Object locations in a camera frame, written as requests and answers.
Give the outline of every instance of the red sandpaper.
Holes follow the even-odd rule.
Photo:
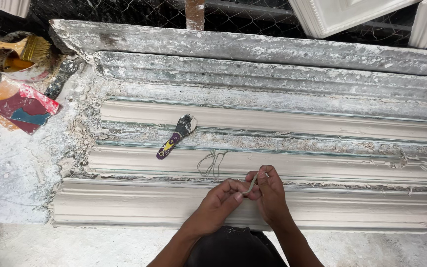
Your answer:
[[[14,125],[32,135],[40,125],[11,119],[15,110],[21,108],[30,115],[45,114],[47,110],[37,99],[21,97],[19,92],[8,99],[0,100],[0,115],[9,119]]]

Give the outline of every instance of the person's left hand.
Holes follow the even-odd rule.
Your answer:
[[[257,200],[261,196],[258,185],[254,185],[252,191],[243,196],[242,192],[247,191],[248,187],[249,182],[226,179],[207,193],[199,208],[186,220],[181,230],[198,238],[215,233],[244,197]]]

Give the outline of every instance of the fingernail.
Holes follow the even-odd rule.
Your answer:
[[[243,194],[241,192],[234,193],[234,198],[238,203],[241,203],[243,200]]]
[[[259,178],[266,178],[266,172],[264,170],[260,169],[258,171],[258,177]]]

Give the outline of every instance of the putty knife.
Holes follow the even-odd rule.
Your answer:
[[[184,114],[177,122],[175,132],[172,137],[162,146],[156,154],[158,160],[163,160],[169,155],[175,144],[182,138],[190,134],[197,127],[197,120],[191,114]]]

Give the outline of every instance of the brush bristles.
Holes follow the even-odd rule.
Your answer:
[[[43,37],[29,36],[27,39],[26,48],[21,56],[22,60],[38,63],[49,55],[50,43]]]

